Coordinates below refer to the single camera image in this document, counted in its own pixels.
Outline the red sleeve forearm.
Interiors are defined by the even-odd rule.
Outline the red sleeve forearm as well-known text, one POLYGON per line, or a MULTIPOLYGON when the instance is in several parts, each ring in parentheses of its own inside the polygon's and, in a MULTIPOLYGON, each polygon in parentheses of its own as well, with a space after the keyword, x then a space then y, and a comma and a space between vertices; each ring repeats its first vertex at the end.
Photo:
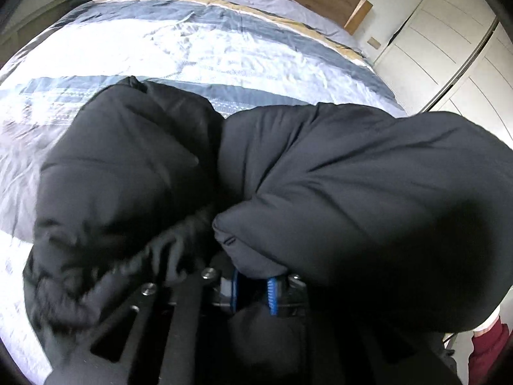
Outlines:
POLYGON ((512 332, 497 314, 473 331, 471 341, 473 351, 468 359, 468 384, 484 384, 507 351, 512 349, 512 332))

